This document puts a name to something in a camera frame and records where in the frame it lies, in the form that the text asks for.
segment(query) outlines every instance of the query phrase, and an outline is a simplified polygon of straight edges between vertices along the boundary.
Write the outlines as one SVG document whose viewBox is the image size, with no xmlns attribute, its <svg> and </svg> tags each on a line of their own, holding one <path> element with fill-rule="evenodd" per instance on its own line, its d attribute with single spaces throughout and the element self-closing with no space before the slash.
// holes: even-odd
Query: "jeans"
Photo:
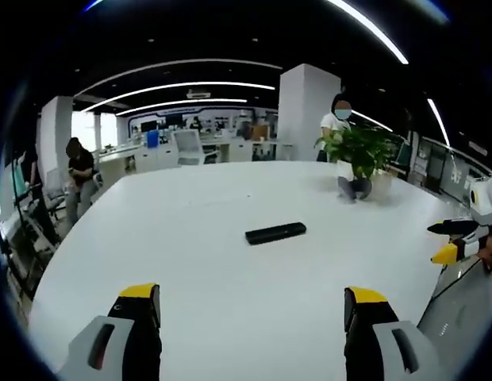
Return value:
<svg viewBox="0 0 492 381">
<path fill-rule="evenodd" d="M 90 208 L 90 197 L 97 191 L 98 187 L 96 187 L 93 180 L 87 180 L 79 190 L 75 190 L 73 187 L 70 188 L 70 193 L 66 196 L 66 216 L 70 229 L 79 220 L 79 215 L 77 214 L 79 202 L 82 204 L 82 215 L 84 215 Z"/>
<path fill-rule="evenodd" d="M 321 161 L 321 162 L 327 163 L 328 162 L 328 160 L 327 160 L 327 152 L 324 151 L 323 149 L 321 149 L 320 151 L 318 151 L 317 161 Z"/>
</svg>

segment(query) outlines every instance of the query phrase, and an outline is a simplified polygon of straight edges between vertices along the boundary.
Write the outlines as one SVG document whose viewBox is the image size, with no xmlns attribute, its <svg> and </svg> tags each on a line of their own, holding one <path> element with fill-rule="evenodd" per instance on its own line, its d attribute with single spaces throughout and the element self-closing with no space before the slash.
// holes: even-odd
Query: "hair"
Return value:
<svg viewBox="0 0 492 381">
<path fill-rule="evenodd" d="M 336 114 L 336 105 L 339 101 L 346 101 L 345 97 L 343 96 L 343 93 L 339 93 L 336 97 L 334 97 L 332 103 L 331 103 L 331 113 Z"/>
<path fill-rule="evenodd" d="M 75 159 L 79 153 L 82 145 L 79 142 L 79 139 L 76 137 L 72 137 L 66 146 L 66 154 L 70 159 Z"/>
</svg>

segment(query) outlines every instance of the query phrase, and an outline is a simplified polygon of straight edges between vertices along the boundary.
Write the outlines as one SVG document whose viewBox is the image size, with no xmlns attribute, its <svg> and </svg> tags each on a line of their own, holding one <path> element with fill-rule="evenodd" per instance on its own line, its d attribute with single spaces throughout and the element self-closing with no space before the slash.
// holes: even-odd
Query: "green plant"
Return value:
<svg viewBox="0 0 492 381">
<path fill-rule="evenodd" d="M 330 160 L 349 162 L 356 178 L 370 179 L 376 169 L 385 168 L 393 159 L 395 150 L 387 131 L 359 126 L 333 131 L 331 136 L 319 138 L 315 145 L 322 141 Z"/>
</svg>

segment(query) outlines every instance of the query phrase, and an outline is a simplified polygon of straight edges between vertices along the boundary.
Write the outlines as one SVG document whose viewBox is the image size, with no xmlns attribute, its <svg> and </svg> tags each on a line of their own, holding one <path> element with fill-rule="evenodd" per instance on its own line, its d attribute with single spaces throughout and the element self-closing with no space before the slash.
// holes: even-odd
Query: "plant pot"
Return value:
<svg viewBox="0 0 492 381">
<path fill-rule="evenodd" d="M 392 175 L 383 170 L 376 170 L 371 177 L 371 185 L 373 188 L 367 200 L 382 202 L 390 193 Z"/>
</svg>

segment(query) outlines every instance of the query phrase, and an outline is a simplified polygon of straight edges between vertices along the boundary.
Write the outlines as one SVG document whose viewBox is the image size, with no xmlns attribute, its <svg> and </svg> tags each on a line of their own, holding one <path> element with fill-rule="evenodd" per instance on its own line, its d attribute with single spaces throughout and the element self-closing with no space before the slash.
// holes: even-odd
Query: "woman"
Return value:
<svg viewBox="0 0 492 381">
<path fill-rule="evenodd" d="M 346 119 L 352 113 L 352 109 L 350 108 L 350 104 L 343 100 L 343 95 L 338 94 L 331 105 L 331 112 L 326 114 L 320 123 L 321 134 L 323 137 L 332 136 L 334 131 L 342 131 L 344 129 L 350 129 L 350 125 L 346 121 Z M 325 142 L 322 141 L 320 143 L 320 151 L 318 152 L 317 161 L 327 162 L 327 152 L 324 150 Z"/>
<path fill-rule="evenodd" d="M 138 127 L 135 125 L 132 128 L 131 140 L 134 144 L 142 143 L 142 133 L 139 132 Z"/>
<path fill-rule="evenodd" d="M 98 188 L 93 181 L 94 158 L 79 142 L 72 137 L 66 146 L 68 172 L 71 177 L 71 187 L 66 197 L 66 212 L 70 229 L 78 221 L 77 207 L 82 204 L 82 214 L 86 213 L 91 206 L 91 196 Z"/>
<path fill-rule="evenodd" d="M 202 131 L 202 123 L 198 119 L 198 117 L 194 117 L 193 121 L 191 122 L 190 129 L 197 129 L 198 133 Z"/>
</svg>

